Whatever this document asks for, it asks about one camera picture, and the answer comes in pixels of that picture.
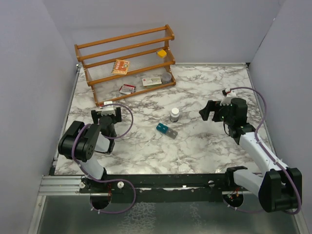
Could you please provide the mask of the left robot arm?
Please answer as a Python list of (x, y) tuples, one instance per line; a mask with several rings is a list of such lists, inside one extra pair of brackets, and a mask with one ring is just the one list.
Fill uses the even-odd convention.
[(72, 122), (58, 143), (58, 153), (80, 166), (91, 179), (91, 187), (100, 193), (107, 188), (107, 172), (93, 154), (113, 151), (117, 137), (115, 124), (122, 122), (121, 108), (92, 110), (91, 116), (94, 123), (89, 126), (77, 120)]

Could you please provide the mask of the blue and grey pill organizer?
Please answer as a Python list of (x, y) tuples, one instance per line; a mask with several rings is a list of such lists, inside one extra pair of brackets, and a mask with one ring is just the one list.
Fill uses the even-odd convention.
[(168, 137), (172, 138), (172, 139), (175, 139), (177, 137), (177, 131), (174, 131), (173, 129), (169, 128), (168, 126), (162, 124), (162, 123), (159, 123), (157, 126), (156, 126), (156, 129), (167, 135)]

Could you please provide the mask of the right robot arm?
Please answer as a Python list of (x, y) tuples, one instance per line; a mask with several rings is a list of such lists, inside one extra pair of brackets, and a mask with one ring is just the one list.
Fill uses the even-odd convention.
[(302, 174), (290, 168), (263, 143), (256, 128), (247, 122), (248, 105), (242, 98), (231, 98), (227, 104), (209, 100), (199, 111), (204, 121), (213, 113), (214, 122), (228, 127), (228, 135), (254, 160), (262, 173), (259, 177), (244, 166), (227, 168), (225, 187), (234, 191), (243, 187), (259, 199), (268, 213), (284, 211), (296, 214), (302, 205)]

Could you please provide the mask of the white pill bottle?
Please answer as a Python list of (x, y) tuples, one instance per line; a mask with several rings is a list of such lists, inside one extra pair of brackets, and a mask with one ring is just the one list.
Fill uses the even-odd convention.
[(179, 120), (180, 112), (178, 108), (173, 108), (170, 112), (170, 121), (177, 122)]

